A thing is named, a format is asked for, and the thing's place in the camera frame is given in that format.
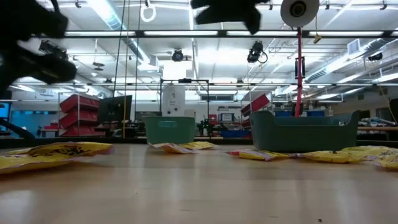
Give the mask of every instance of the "teal plastic bin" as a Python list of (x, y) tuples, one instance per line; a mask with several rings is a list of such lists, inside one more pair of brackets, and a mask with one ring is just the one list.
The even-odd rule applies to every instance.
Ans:
[(195, 118), (153, 116), (144, 118), (144, 122), (150, 144), (183, 144), (195, 138)]
[(356, 145), (359, 111), (329, 117), (250, 115), (254, 146), (272, 152), (339, 151)]

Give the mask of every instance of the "security camera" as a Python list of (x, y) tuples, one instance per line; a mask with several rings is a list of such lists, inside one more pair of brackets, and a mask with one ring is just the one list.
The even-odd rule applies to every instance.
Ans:
[(172, 60), (174, 62), (181, 62), (184, 59), (184, 54), (180, 49), (174, 50), (174, 53), (172, 55)]

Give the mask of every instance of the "plastic basket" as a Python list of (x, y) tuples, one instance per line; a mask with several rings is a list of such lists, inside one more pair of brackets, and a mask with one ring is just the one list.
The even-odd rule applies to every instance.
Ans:
[(154, 116), (144, 118), (144, 122), (150, 144), (183, 144), (195, 138), (195, 118)]
[(274, 117), (269, 111), (250, 115), (254, 146), (273, 152), (338, 151), (355, 146), (358, 121), (359, 111), (306, 118)]

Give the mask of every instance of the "red pole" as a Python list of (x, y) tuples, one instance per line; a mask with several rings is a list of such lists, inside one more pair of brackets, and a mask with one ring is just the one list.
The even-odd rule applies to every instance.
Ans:
[(301, 54), (301, 27), (297, 28), (298, 35), (298, 63), (297, 63), (297, 102), (296, 111), (294, 116), (298, 118), (300, 116), (300, 104), (301, 104), (301, 94), (303, 92), (303, 80), (302, 80), (302, 54)]

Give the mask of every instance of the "computer monitor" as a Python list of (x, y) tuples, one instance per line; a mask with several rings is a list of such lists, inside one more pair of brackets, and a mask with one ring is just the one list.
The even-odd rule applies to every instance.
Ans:
[[(126, 98), (126, 113), (124, 112), (124, 98)], [(100, 100), (97, 122), (102, 124), (110, 121), (129, 120), (131, 113), (131, 101), (132, 96), (118, 96)]]

